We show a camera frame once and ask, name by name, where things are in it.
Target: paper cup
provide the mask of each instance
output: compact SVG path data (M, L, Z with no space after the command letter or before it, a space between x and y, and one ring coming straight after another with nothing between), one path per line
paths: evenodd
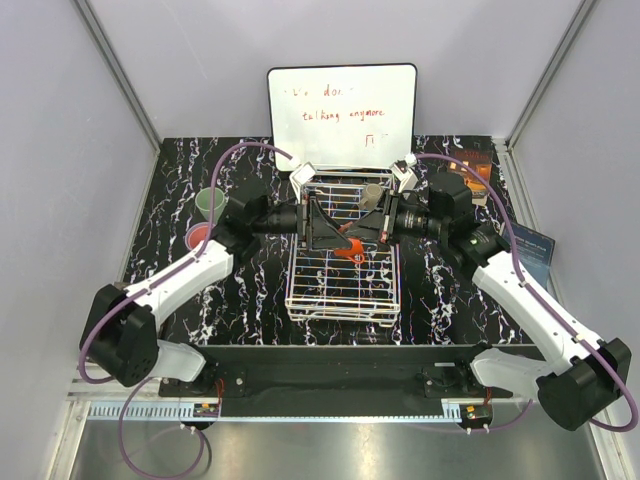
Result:
M189 250L193 250L198 244L204 240L207 235L207 222L196 223L193 227L187 230L187 234L184 236L184 243Z
M200 190L196 195L196 207L200 210L200 213L205 218L205 220L209 221L209 206L211 205L211 188L205 188L204 190ZM225 197L224 192L219 188L216 188L216 204L213 210L213 223L218 223L220 219L220 215L222 215L222 211L224 207L227 205L227 197Z

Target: green cup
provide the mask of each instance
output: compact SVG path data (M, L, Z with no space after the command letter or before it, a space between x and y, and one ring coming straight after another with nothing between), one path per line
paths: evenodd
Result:
M211 205L211 188L205 188L200 190L196 195L196 207L200 210L200 213L205 220L209 221L209 206ZM220 215L224 207L227 205L227 197L224 192L219 188L216 188L216 203L213 209L213 223L218 223Z

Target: white rack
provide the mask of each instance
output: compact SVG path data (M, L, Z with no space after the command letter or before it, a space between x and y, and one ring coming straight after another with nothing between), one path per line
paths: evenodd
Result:
M362 190L368 183L392 186L390 173L323 172L305 190L314 190L327 214L340 225L357 220ZM285 305L291 320L373 322L391 327L400 313L397 247L362 242L365 259L355 264L330 251L308 251L298 237L289 256Z

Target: metal floor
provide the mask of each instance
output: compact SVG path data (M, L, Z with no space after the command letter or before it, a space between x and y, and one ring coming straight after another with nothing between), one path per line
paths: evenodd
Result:
M496 405L495 424L513 418ZM129 452L165 430L165 422L128 422ZM188 478L211 480L604 479L589 430L566 432L539 407L512 430L490 435L437 434L402 424L230 424L206 430L207 458ZM452 431L457 427L449 426ZM89 421L72 479L138 479L120 460L115 421ZM172 432L132 457L155 475L180 473L198 442Z

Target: book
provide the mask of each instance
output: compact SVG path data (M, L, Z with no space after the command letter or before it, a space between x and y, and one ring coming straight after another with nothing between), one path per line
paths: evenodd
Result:
M511 222L511 225L516 236L516 245L522 265L546 289L556 241L519 223ZM500 234L509 244L511 243L504 224Z
M467 150L454 149L451 151L451 156L456 160L460 160L465 165L468 165L487 182L491 178L491 157L493 152L489 150ZM473 177L467 170L464 170L460 165L450 162L450 172L462 175L464 183L471 189L473 195L473 203L475 205L486 205L489 192L476 178Z

